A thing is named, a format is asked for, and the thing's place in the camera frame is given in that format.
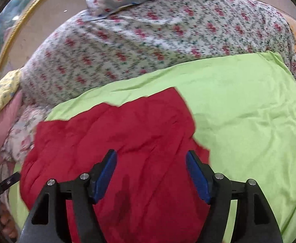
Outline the person's left hand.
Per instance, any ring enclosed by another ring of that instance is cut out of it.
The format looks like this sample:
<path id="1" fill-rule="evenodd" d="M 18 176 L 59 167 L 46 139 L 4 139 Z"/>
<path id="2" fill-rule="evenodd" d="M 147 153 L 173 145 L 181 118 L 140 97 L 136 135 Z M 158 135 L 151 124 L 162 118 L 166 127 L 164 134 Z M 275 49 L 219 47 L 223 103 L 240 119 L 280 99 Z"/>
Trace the person's left hand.
<path id="1" fill-rule="evenodd" d="M 18 231 L 16 223 L 11 216 L 7 207 L 0 202 L 0 226 L 2 227 L 2 233 L 8 236 L 11 240 L 16 241 L 18 237 Z"/>

